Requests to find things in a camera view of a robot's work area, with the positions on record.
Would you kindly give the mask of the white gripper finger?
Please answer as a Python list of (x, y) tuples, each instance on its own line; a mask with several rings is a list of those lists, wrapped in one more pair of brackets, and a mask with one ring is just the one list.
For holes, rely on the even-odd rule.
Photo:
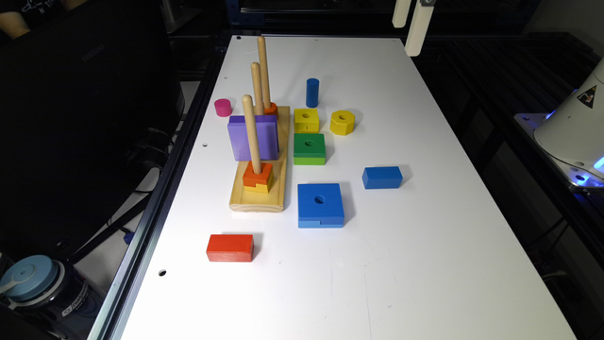
[(420, 55), (433, 13), (433, 6), (428, 3), (417, 3), (411, 18), (405, 51), (409, 57)]
[(396, 0), (394, 5), (394, 12), (392, 18), (392, 24), (395, 28), (402, 28), (407, 23), (411, 7), (411, 0)]

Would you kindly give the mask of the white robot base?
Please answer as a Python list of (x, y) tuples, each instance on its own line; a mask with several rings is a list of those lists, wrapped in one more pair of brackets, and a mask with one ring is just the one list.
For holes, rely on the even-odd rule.
[(550, 113), (518, 113), (516, 123), (575, 192), (603, 191), (603, 64)]

